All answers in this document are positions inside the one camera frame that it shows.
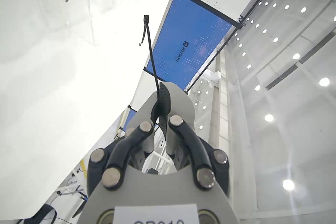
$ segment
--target white ceiling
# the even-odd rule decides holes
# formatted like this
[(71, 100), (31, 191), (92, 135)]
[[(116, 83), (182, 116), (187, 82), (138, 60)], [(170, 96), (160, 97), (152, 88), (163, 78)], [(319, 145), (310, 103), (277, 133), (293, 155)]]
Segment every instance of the white ceiling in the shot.
[[(336, 28), (336, 2), (330, 1), (263, 0), (250, 16), (254, 23), (248, 21), (225, 50), (235, 142), (234, 209), (240, 218), (260, 218), (264, 224), (335, 219), (336, 37), (265, 89), (297, 62), (295, 53), (302, 57)], [(323, 77), (331, 81), (326, 88), (318, 84)], [(255, 91), (257, 85), (261, 90)], [(273, 122), (265, 121), (267, 114)], [(293, 191), (283, 188), (285, 179), (294, 181)]]

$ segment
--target blue display panel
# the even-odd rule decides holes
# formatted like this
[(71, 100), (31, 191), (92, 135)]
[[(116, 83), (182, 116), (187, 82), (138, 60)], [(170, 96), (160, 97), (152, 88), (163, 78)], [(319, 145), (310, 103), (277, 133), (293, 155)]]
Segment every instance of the blue display panel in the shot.
[(157, 75), (184, 90), (231, 26), (190, 0), (173, 0), (153, 50)]
[(124, 130), (126, 129), (128, 122), (132, 119), (132, 117), (133, 117), (135, 114), (136, 114), (136, 111), (135, 111), (135, 110), (132, 110), (132, 109), (129, 110), (129, 113), (128, 113), (127, 118), (126, 118), (126, 122), (125, 122), (125, 124), (124, 124), (124, 126), (123, 126), (123, 129), (124, 129)]

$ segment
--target yellow tape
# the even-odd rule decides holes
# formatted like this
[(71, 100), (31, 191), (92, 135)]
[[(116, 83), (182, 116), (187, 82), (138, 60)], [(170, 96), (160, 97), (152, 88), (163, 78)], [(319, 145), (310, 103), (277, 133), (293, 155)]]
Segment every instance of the yellow tape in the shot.
[(81, 159), (81, 161), (80, 161), (79, 164), (80, 164), (80, 166), (81, 166), (81, 168), (82, 168), (84, 177), (86, 178), (86, 176), (87, 176), (87, 172), (86, 172), (86, 167), (85, 167), (85, 163), (84, 163), (83, 159)]
[(120, 120), (119, 120), (119, 123), (118, 123), (118, 126), (117, 126), (117, 129), (115, 130), (115, 134), (114, 134), (114, 137), (119, 133), (119, 128), (120, 128), (120, 124), (121, 124), (121, 121), (123, 120), (123, 117), (124, 117), (124, 113), (125, 113), (126, 110), (124, 110), (120, 116)]

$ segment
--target black cable clip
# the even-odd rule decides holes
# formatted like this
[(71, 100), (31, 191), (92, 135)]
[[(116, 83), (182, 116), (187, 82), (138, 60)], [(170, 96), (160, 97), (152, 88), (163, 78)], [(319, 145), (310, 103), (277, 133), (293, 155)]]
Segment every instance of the black cable clip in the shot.
[(144, 38), (146, 35), (146, 25), (149, 23), (149, 15), (144, 15), (144, 34), (143, 34), (143, 39), (141, 40), (141, 43), (139, 43), (139, 46), (144, 42)]

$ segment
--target white label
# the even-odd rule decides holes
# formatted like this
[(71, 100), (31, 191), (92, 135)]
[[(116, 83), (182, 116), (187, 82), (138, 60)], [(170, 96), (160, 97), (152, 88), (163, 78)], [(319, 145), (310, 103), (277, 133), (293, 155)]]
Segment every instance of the white label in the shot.
[(197, 206), (117, 206), (113, 224), (199, 224)]

